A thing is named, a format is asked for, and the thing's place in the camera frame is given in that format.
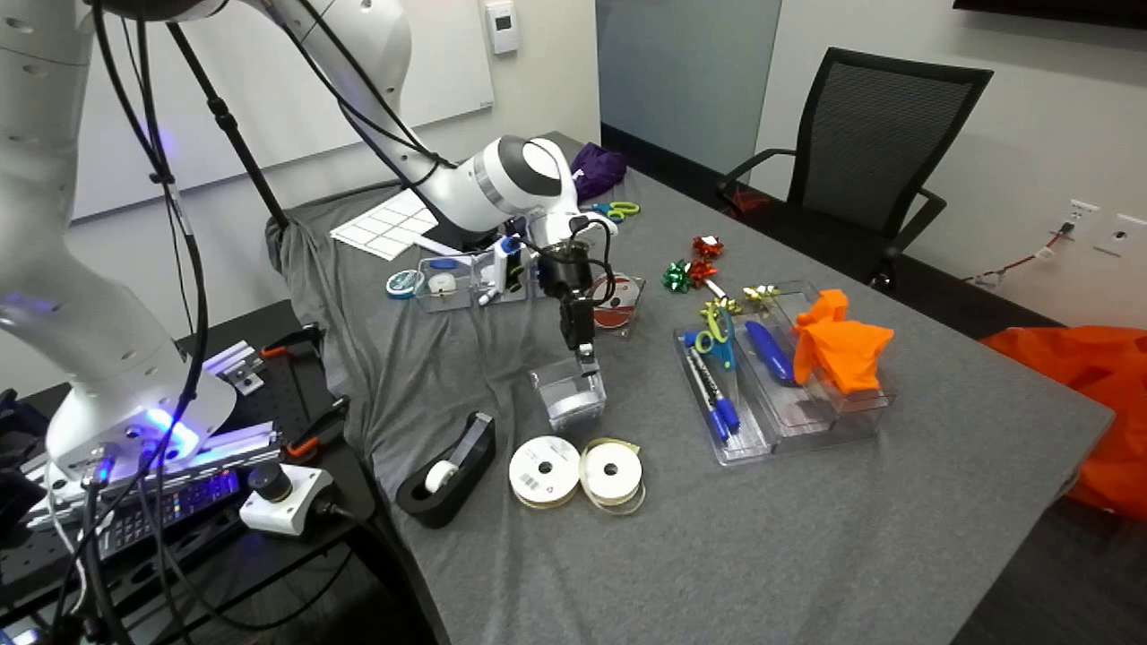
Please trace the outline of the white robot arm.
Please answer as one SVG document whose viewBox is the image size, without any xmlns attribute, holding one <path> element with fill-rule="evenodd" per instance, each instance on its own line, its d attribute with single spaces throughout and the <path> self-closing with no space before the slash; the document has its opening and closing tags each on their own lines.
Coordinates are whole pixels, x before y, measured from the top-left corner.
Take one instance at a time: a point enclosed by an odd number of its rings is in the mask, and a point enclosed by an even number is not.
<svg viewBox="0 0 1147 645">
<path fill-rule="evenodd" d="M 69 374 L 51 417 L 45 459 L 82 479 L 111 450 L 148 436 L 195 456 L 235 393 L 174 350 L 148 306 L 82 267 L 63 231 L 76 204 L 79 123 L 104 13 L 133 22 L 210 17 L 233 0 L 0 0 L 0 323 Z M 447 166 L 397 115 L 412 61 L 400 0 L 240 0 L 288 38 L 340 102 L 346 126 L 432 213 L 432 235 L 475 246 L 524 224 L 534 241 L 575 233 L 575 178 L 544 139 L 497 136 Z"/>
</svg>

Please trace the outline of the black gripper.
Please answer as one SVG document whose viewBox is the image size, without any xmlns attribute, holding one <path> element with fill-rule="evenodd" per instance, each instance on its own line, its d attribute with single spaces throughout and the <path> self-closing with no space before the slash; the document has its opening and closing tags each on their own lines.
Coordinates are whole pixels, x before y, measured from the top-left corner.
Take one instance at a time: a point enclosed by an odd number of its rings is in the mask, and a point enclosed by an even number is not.
<svg viewBox="0 0 1147 645">
<path fill-rule="evenodd" d="M 558 296 L 558 333 L 569 354 L 596 361 L 596 311 L 583 300 L 590 290 L 587 246 L 582 241 L 541 246 L 539 287 L 544 296 Z"/>
</svg>

